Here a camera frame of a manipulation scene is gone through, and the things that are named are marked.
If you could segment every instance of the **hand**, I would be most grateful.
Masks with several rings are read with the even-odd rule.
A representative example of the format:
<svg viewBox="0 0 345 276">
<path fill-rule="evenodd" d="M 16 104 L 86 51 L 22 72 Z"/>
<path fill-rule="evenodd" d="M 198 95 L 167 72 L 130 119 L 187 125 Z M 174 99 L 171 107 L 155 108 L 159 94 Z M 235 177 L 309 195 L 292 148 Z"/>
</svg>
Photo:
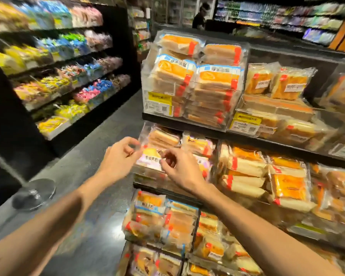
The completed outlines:
<svg viewBox="0 0 345 276">
<path fill-rule="evenodd" d="M 108 147 L 95 176 L 106 184 L 106 187 L 124 178 L 134 163 L 142 156 L 142 148 L 134 151 L 129 145 L 140 145 L 139 141 L 129 136 Z"/>
<path fill-rule="evenodd" d="M 162 169 L 167 176 L 188 192 L 197 195 L 208 184 L 199 170 L 197 159 L 192 153 L 179 148 L 170 148 L 161 155 Z"/>
</svg>

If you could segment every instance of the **forearm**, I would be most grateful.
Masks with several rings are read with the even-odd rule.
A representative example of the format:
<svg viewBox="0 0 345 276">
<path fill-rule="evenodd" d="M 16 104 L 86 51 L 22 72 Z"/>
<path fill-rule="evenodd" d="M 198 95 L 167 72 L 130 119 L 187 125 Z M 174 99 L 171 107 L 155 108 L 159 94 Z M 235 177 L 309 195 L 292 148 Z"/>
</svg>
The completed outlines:
<svg viewBox="0 0 345 276">
<path fill-rule="evenodd" d="M 43 260 L 47 261 L 73 225 L 82 218 L 96 197 L 104 190 L 88 179 L 42 213 L 0 241 L 0 276 L 28 276 Z"/>
<path fill-rule="evenodd" d="M 194 193 L 218 215 L 266 275 L 343 275 L 307 246 L 223 195 L 213 184 Z"/>
</svg>

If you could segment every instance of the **dark hair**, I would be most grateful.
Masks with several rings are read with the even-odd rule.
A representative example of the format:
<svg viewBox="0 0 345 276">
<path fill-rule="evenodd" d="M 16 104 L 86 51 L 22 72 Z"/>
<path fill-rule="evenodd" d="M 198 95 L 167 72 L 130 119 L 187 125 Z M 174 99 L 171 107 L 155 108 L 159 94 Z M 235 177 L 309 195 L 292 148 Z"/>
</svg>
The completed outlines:
<svg viewBox="0 0 345 276">
<path fill-rule="evenodd" d="M 204 8 L 207 11 L 210 9 L 210 5 L 207 2 L 204 2 L 199 10 L 201 10 L 202 8 Z"/>
</svg>

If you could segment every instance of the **black shirt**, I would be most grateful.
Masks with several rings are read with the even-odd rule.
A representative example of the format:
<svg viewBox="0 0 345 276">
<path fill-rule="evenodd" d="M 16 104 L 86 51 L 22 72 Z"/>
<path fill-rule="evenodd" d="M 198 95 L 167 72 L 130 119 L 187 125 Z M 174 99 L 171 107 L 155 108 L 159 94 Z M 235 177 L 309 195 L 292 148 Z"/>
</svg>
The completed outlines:
<svg viewBox="0 0 345 276">
<path fill-rule="evenodd" d="M 198 13 L 194 19 L 193 19 L 193 25 L 192 25 L 192 28 L 193 29 L 198 29 L 198 25 L 202 25 L 203 28 L 205 27 L 205 23 L 206 23 L 206 20 L 205 18 L 200 14 Z"/>
</svg>

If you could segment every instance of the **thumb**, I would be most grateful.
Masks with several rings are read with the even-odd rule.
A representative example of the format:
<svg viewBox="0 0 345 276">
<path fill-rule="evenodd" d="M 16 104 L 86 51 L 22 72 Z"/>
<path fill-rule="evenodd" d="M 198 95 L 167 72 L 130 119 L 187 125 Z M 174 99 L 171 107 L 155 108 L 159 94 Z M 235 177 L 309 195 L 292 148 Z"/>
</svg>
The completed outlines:
<svg viewBox="0 0 345 276">
<path fill-rule="evenodd" d="M 169 164 L 164 160 L 160 160 L 160 164 L 162 167 L 162 170 L 166 172 L 167 176 L 170 177 L 173 181 L 176 181 L 175 178 L 177 176 L 177 172 L 174 168 L 170 167 Z"/>
<path fill-rule="evenodd" d="M 134 151 L 134 153 L 128 157 L 128 160 L 134 164 L 140 157 L 142 157 L 142 154 L 143 154 L 143 149 L 140 148 L 137 151 Z"/>
</svg>

